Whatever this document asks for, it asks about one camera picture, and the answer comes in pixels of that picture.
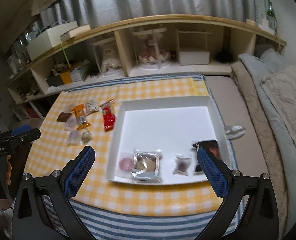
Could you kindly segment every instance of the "curtain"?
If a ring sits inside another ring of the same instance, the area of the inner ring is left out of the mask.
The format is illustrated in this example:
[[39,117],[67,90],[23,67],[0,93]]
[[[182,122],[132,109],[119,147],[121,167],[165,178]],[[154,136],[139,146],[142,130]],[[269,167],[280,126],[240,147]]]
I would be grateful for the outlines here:
[[57,0],[40,13],[41,29],[55,22],[77,21],[91,28],[130,18],[162,14],[197,14],[241,22],[255,19],[254,0]]

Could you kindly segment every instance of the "beige blanket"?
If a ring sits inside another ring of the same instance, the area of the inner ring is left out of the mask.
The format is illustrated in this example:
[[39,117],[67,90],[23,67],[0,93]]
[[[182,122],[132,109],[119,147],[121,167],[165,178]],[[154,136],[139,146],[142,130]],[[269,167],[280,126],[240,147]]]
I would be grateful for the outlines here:
[[232,65],[232,70],[236,83],[245,98],[274,187],[279,216],[279,238],[281,238],[285,231],[288,214],[288,190],[283,161],[250,74],[240,61]]
[[284,121],[296,147],[296,64],[264,78],[261,86]]

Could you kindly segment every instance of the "tablecloth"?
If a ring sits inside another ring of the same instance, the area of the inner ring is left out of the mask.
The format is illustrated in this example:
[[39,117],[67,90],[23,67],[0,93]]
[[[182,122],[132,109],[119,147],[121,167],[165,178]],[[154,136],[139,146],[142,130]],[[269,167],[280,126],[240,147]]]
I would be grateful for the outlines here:
[[[56,122],[60,112],[70,103],[83,103],[94,97],[100,104],[113,98],[117,114],[121,101],[209,95],[203,80],[194,81],[191,77],[160,79],[142,78],[136,82],[125,79],[98,84],[94,88],[62,92],[40,128],[40,139],[33,143],[25,172],[34,177],[48,175],[55,169],[62,169],[82,150],[83,145],[67,146],[69,132],[64,130],[64,123]],[[94,135],[88,145],[95,149],[96,161],[74,200],[112,212],[145,216],[197,214],[216,210],[221,204],[222,199],[216,197],[208,182],[140,186],[107,181],[106,167],[113,130],[104,132],[101,112],[88,116],[88,121],[91,123],[89,131]]]

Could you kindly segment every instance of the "glass bottle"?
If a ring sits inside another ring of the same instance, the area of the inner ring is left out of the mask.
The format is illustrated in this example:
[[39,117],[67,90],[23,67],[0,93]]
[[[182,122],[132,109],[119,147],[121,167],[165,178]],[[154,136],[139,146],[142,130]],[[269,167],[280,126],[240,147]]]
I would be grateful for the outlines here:
[[269,28],[277,32],[277,20],[275,16],[275,11],[270,0],[268,0],[268,11],[267,11],[267,20],[269,23]]

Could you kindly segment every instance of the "metal screw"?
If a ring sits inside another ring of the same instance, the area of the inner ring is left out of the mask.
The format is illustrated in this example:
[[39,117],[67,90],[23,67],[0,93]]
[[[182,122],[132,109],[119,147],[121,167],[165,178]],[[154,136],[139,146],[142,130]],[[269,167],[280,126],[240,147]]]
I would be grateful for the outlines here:
[[23,179],[24,180],[28,180],[30,177],[31,177],[31,174],[30,173],[27,173],[27,174],[24,174],[23,175]]
[[263,178],[264,179],[269,179],[269,175],[267,173],[263,173]]
[[55,170],[55,171],[52,172],[52,176],[53,176],[53,177],[57,177],[57,176],[60,175],[60,173],[61,173],[61,171],[59,171],[59,170]]
[[239,177],[239,176],[240,176],[240,171],[239,171],[239,170],[233,170],[233,171],[232,171],[232,174],[233,174],[235,177]]

